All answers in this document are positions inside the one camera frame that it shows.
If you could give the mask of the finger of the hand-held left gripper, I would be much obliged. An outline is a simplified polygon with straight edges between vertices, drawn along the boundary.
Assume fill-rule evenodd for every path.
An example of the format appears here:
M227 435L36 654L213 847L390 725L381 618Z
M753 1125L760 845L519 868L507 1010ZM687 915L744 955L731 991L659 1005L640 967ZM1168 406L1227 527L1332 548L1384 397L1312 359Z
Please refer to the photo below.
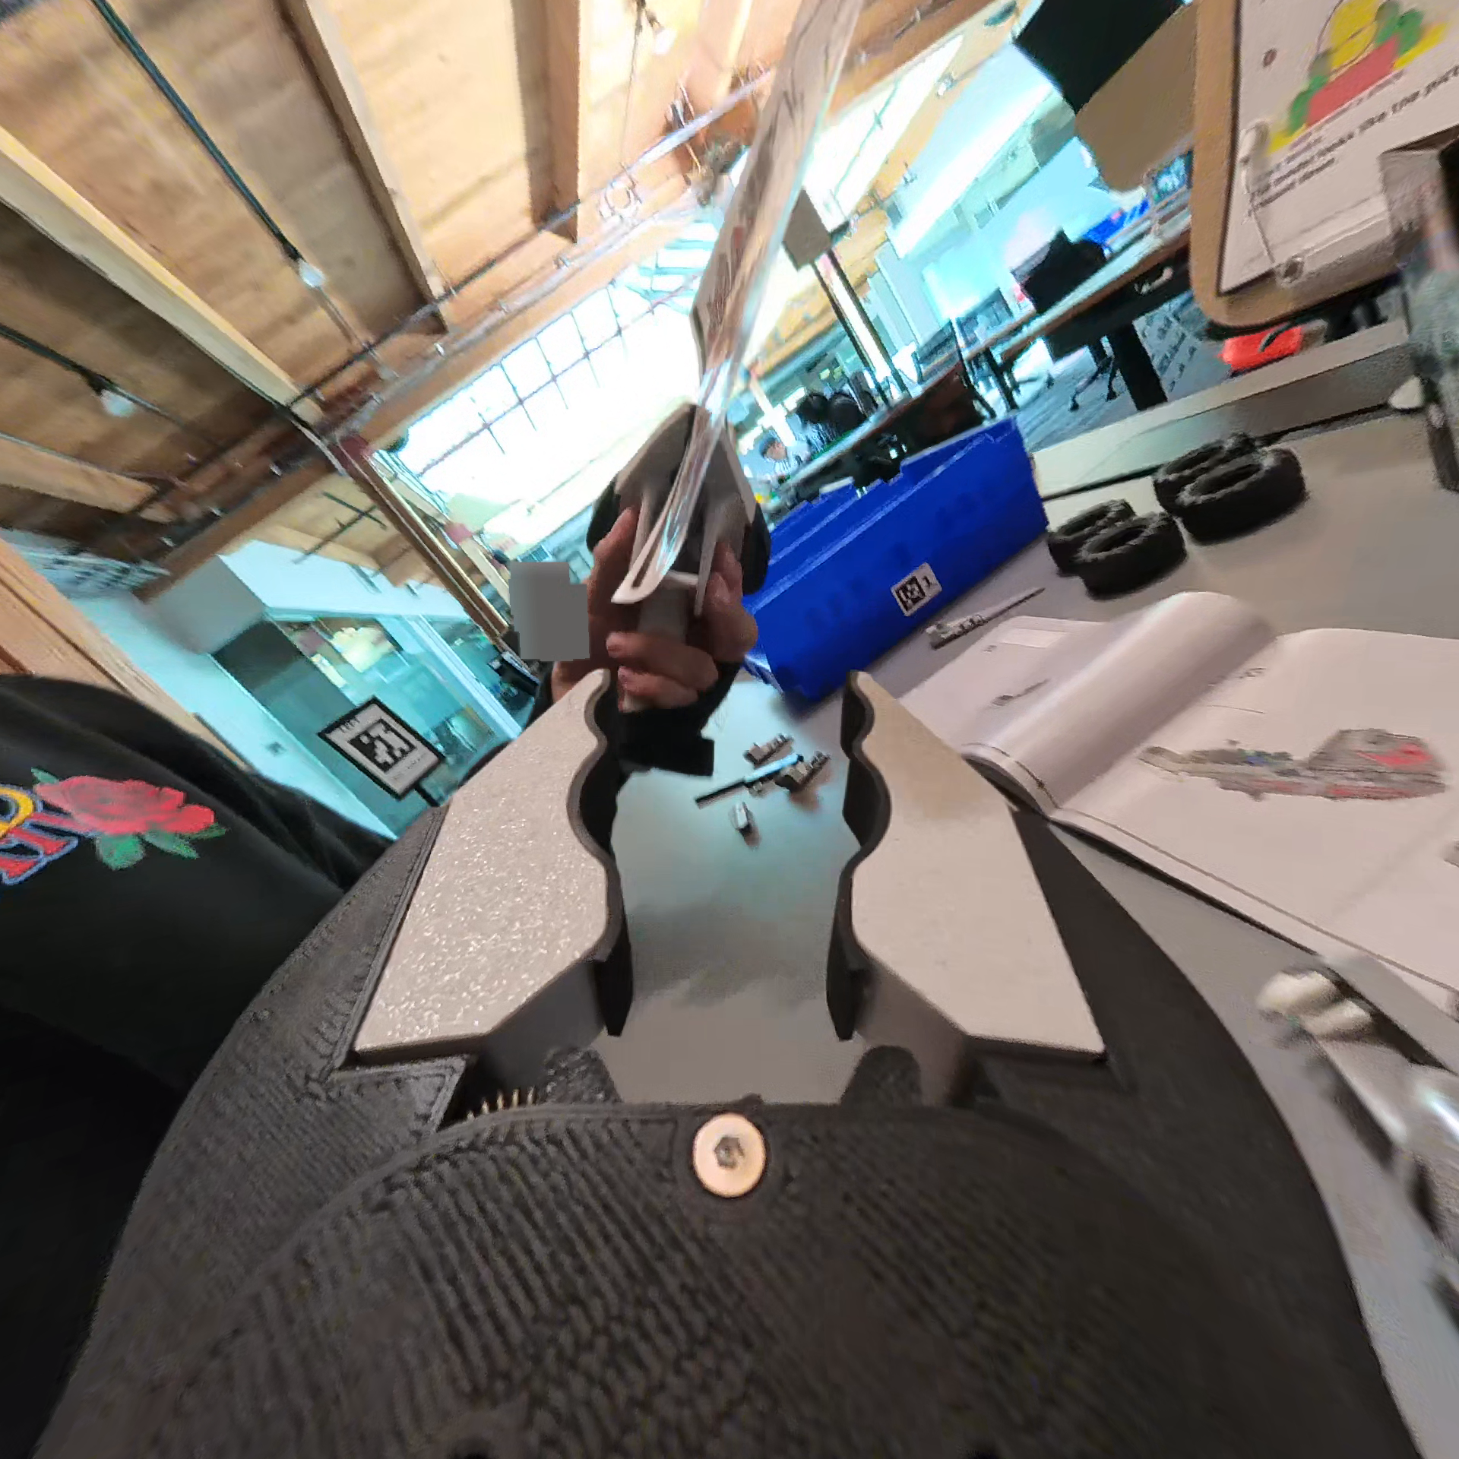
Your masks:
M736 453L713 453L703 480L703 576L710 576L722 545L741 560L755 519L755 496Z
M633 515L632 546L639 550L656 524L680 470L687 435L698 418L694 404L677 404L649 430L628 463L618 470L618 506Z

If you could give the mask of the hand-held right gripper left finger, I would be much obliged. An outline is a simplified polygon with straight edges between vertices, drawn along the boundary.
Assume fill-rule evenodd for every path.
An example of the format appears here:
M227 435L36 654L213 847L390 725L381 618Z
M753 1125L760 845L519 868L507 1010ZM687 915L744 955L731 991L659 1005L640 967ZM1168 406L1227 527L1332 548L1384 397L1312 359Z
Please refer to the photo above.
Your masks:
M453 793L357 1024L361 1062L543 1066L625 1029L632 948L602 706L614 691L593 670Z

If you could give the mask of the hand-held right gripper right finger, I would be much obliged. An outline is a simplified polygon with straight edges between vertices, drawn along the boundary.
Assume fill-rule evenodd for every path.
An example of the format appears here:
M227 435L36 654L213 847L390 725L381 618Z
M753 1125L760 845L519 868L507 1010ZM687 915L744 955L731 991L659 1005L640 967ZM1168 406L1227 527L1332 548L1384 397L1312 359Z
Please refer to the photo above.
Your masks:
M936 1102L986 1057L1101 1066L1106 1040L1007 798L863 670L840 746L854 845L826 948L833 1034L906 1050Z

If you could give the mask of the toy sticker sheet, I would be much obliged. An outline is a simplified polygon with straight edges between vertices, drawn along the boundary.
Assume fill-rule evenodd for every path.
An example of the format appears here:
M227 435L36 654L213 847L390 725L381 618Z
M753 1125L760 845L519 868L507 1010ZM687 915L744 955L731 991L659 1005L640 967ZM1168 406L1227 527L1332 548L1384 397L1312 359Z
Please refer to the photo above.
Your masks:
M632 550L614 604L637 607L663 583L696 522L711 454L736 453L727 407L861 10L859 1L812 1L795 13L691 307L701 380L698 395L682 404L694 404L698 418L673 487L647 539Z

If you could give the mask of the grey toy brick jaw assembly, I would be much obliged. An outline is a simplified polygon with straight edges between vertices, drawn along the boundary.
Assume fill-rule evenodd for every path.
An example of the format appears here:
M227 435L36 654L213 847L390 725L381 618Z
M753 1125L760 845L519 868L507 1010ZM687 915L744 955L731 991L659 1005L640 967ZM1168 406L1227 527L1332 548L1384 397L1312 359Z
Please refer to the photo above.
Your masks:
M1325 1059L1389 1149L1455 1281L1455 1019L1387 963L1366 955L1311 960L1262 984L1255 1007L1292 1026Z

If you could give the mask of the grey desk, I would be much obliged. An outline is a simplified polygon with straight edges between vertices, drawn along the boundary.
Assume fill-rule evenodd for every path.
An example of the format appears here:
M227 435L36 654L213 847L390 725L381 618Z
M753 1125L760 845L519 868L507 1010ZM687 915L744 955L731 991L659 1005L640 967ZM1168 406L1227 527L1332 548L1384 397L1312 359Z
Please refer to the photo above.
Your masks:
M1229 430L1285 432L1309 500L1246 538L1194 546L1163 583L1107 604L1026 548L955 600L955 612L1040 586L1043 616L1107 618L1173 590L1243 597L1274 630L1352 626L1455 635L1455 494L1434 479L1413 414L1380 399L1405 373L1385 324L1085 430L1033 454L1050 520L1127 494L1154 503L1149 472ZM692 807L685 779L642 776L621 797L614 847L632 932L625 1031L599 1040L630 1100L828 1100L859 1050L826 1015L835 876L854 850L842 821L845 760L817 798L769 795L760 843L739 843L722 805ZM1382 1375L1424 1455L1455 1455L1455 1318L1434 1285L1434 1243L1398 1186L1378 1135L1307 1041L1253 998L1300 958L1264 929L1052 830L1068 856L1168 955L1233 1036L1304 1156L1351 1271Z

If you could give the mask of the printed task instruction sheet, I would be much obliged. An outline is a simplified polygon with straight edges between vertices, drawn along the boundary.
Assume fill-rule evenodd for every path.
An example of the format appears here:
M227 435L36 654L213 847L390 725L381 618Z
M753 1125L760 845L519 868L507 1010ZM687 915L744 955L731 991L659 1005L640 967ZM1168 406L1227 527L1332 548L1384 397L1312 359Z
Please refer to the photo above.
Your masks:
M1457 3L1243 1L1234 41L1217 291L1382 251L1382 154L1457 123Z

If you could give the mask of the person's left hand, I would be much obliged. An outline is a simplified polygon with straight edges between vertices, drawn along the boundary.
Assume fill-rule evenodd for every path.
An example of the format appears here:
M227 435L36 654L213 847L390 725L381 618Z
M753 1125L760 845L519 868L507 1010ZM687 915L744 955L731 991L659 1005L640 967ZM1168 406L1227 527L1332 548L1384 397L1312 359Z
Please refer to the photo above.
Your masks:
M621 706L689 706L718 684L722 666L738 666L755 647L757 625L743 604L741 564L725 545L717 546L701 612L682 637L640 628L637 607L612 600L628 569L635 520L635 510L621 510L593 548L586 578L588 663L612 671Z

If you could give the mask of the blue plastic bin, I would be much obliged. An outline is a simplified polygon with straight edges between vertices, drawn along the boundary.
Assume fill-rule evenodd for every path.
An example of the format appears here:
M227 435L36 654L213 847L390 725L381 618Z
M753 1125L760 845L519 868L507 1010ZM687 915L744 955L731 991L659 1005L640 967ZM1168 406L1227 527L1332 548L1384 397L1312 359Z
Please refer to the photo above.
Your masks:
M1045 527L1015 416L923 449L892 480L771 531L764 585L744 595L758 630L744 668L793 699L823 699Z

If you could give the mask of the black white marker sign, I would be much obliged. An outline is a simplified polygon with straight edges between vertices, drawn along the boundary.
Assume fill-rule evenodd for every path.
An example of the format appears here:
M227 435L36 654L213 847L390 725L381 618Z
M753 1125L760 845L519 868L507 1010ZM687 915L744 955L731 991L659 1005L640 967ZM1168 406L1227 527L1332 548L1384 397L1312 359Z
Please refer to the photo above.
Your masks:
M394 800L423 795L425 781L446 764L444 753L380 698L352 704L315 736Z

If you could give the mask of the white instruction booklet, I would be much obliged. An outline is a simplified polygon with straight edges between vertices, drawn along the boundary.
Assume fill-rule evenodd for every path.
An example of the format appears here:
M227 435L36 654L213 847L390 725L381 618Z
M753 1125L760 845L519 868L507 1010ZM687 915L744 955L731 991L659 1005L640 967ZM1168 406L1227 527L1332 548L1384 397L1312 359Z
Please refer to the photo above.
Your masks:
M1015 616L903 696L1052 823L1319 955L1457 989L1457 642L1180 592Z

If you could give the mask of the long grey toy brick beam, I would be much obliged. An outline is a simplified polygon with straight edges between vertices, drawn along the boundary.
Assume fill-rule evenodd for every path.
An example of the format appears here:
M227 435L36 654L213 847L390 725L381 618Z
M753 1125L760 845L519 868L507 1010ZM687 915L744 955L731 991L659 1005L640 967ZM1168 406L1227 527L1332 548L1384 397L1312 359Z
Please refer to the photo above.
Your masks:
M923 637L929 642L929 645L936 651L969 635L977 628L988 626L995 619L1002 618L1003 614L1008 614L1015 607L1024 605L1028 600L1038 597L1043 592L1043 588L1024 588L982 609L951 618L942 618L927 625L923 630Z

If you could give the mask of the person's black sweatshirt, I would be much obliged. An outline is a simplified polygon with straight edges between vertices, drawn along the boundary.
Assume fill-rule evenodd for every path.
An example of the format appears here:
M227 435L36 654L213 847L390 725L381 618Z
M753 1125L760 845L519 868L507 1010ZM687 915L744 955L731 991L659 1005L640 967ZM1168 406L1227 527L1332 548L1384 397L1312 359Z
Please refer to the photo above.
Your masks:
M31 1455L178 1104L392 835L25 673L1 810L1 1453Z

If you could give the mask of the black toy rubber tyre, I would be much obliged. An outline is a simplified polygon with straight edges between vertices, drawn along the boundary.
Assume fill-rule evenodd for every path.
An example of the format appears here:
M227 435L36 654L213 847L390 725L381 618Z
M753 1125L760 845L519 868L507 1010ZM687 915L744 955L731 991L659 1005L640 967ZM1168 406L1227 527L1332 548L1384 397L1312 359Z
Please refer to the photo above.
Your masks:
M1179 491L1172 510L1189 538L1213 543L1262 529L1305 500L1297 454L1262 447L1203 472Z
M1259 442L1241 430L1196 446L1161 463L1153 473L1154 500L1161 512L1177 513L1179 493L1213 468L1239 461L1259 449Z
M1165 578L1186 557L1186 539L1173 515L1130 515L1081 541L1073 555L1073 574L1092 597L1125 595Z
M1052 567L1061 576L1076 574L1074 562L1083 543L1135 515L1137 512L1125 498L1111 498L1094 503L1059 524L1050 524L1045 533L1045 546Z

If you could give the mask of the black office chair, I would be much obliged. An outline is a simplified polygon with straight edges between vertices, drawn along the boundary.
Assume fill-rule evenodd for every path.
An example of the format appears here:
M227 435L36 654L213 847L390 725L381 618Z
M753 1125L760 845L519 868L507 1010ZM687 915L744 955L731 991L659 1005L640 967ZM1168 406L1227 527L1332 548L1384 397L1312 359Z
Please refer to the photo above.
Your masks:
M1052 361L1085 352L1094 361L1081 388L1097 380L1113 397L1123 385L1137 411L1168 401L1161 374L1144 345L1137 321L1173 298L1187 281L1189 232L1168 239L1153 234L1104 258L1078 277L1069 289L1038 305L998 348L1007 371L1017 359L1043 343Z

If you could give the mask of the small orange object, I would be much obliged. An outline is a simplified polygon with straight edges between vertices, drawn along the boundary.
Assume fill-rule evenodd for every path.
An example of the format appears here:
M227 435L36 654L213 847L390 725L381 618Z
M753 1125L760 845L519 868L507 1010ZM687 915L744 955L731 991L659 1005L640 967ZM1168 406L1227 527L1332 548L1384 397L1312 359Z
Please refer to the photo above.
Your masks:
M1224 338L1217 354L1231 374L1245 374L1300 354L1305 343L1307 328L1300 322L1290 322L1281 328Z

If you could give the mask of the brown cardboard board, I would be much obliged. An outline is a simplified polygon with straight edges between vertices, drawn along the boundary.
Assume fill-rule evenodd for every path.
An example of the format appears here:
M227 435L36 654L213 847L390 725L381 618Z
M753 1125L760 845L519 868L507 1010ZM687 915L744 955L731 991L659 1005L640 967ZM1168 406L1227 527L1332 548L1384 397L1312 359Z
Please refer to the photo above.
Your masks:
M1234 6L1198 3L1194 147L1191 201L1191 284L1201 310L1220 329L1248 333L1312 314L1335 300L1411 270L1455 274L1455 126L1394 150L1378 161L1389 215L1382 251L1363 253L1337 269L1285 281L1281 275L1220 295L1222 255L1234 145Z

